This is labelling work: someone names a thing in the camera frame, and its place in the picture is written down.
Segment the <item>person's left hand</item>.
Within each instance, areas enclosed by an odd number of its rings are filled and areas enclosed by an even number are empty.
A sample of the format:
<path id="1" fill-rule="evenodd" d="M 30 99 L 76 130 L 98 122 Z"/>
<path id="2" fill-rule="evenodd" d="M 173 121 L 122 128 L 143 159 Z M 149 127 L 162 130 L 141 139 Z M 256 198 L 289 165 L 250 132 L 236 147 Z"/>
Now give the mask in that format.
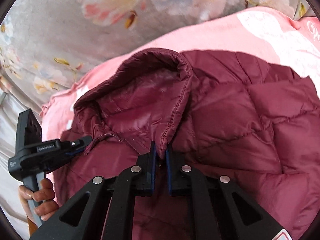
<path id="1" fill-rule="evenodd" d="M 33 213 L 37 216 L 40 216 L 43 221 L 47 221 L 58 209 L 59 206 L 54 200 L 55 192 L 53 190 L 52 182 L 45 178 L 41 180 L 42 189 L 39 191 L 31 191 L 24 185 L 18 187 L 18 196 L 21 202 L 21 205 L 30 221 L 34 224 L 35 219 Z M 42 204 L 31 211 L 28 201 L 34 200 L 36 202 L 41 202 Z"/>

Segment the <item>orange sleeve forearm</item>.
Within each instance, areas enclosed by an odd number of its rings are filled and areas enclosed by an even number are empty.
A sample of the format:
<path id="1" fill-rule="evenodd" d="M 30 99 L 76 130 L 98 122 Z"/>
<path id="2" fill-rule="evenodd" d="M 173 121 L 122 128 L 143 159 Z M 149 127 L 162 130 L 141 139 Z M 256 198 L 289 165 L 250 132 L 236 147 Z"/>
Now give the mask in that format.
<path id="1" fill-rule="evenodd" d="M 38 229 L 37 225 L 27 217 L 28 228 L 29 228 L 29 236 L 32 236 L 33 233 Z"/>

